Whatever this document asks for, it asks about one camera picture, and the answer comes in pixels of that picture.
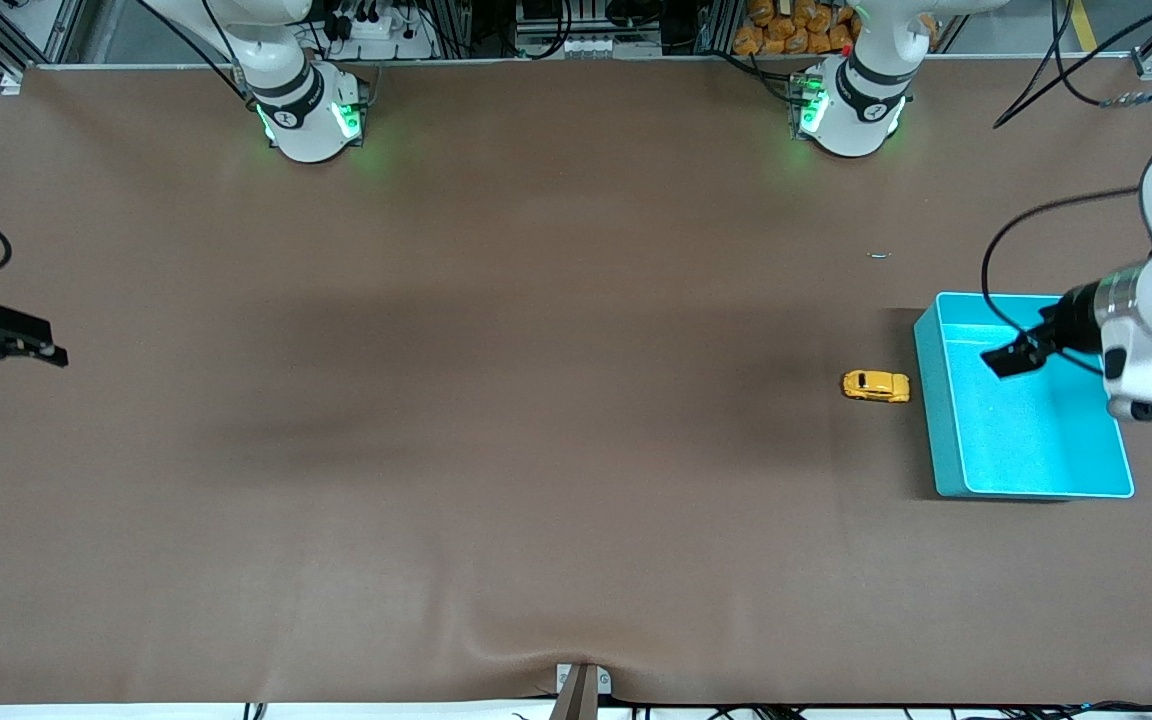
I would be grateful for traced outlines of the yellow beetle toy car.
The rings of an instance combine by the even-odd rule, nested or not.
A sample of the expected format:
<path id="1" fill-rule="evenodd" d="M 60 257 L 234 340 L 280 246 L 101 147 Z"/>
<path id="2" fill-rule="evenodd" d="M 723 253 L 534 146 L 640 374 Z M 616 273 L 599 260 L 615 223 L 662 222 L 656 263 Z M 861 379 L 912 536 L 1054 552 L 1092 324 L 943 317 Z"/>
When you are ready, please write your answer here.
<path id="1" fill-rule="evenodd" d="M 846 397 L 882 404 L 908 404 L 914 393 L 908 376 L 881 370 L 846 372 L 841 377 L 840 387 Z"/>

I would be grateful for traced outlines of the teal plastic bin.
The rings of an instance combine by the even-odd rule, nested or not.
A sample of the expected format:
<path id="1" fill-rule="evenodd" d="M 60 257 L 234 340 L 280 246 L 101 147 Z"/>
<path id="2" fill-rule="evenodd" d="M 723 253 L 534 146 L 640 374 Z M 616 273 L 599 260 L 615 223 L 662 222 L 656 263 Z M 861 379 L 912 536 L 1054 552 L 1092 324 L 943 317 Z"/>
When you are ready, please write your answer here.
<path id="1" fill-rule="evenodd" d="M 1120 425 L 1100 377 L 1053 357 L 998 378 L 983 354 L 1053 304 L 1043 295 L 938 293 L 914 324 L 934 486 L 942 497 L 1069 501 L 1134 497 Z"/>

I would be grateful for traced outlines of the orange packaged items pile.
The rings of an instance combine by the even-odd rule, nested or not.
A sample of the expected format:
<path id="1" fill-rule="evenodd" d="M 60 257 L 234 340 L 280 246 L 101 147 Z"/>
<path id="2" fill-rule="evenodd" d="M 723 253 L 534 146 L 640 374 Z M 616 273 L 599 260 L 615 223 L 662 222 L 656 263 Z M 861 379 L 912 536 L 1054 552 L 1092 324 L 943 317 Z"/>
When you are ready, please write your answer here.
<path id="1" fill-rule="evenodd" d="M 864 15 L 846 0 L 745 0 L 732 54 L 842 54 L 863 29 Z"/>

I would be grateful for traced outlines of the brown table mat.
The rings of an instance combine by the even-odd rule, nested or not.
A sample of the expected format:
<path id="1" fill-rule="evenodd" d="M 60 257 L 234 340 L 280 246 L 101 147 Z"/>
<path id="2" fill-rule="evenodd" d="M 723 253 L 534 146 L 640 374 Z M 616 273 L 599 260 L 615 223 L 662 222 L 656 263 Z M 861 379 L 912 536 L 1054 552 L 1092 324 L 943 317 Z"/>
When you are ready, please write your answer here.
<path id="1" fill-rule="evenodd" d="M 924 65 L 838 160 L 721 61 L 385 70 L 285 160 L 205 70 L 0 97 L 0 703 L 1152 703 L 1135 497 L 941 500 L 914 323 L 1006 220 L 1137 181 L 1152 106 Z M 890 252 L 870 259 L 867 252 Z"/>

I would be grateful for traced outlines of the white power strip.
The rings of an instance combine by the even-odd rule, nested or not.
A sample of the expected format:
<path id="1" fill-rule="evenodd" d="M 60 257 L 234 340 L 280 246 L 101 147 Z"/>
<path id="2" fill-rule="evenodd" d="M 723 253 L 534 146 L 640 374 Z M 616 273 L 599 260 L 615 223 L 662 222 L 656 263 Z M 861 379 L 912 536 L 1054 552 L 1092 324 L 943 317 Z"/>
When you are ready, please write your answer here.
<path id="1" fill-rule="evenodd" d="M 391 61 L 442 59 L 444 51 L 435 37 L 433 20 L 416 6 L 384 6 L 376 9 L 376 22 L 369 9 L 339 14 L 335 26 L 348 26 L 348 36 L 332 41 L 329 59 L 339 61 Z"/>
<path id="2" fill-rule="evenodd" d="M 654 46 L 641 47 L 641 37 L 636 35 L 575 35 L 563 41 L 556 55 L 563 59 L 627 59 L 641 55 L 641 50 L 654 50 Z"/>

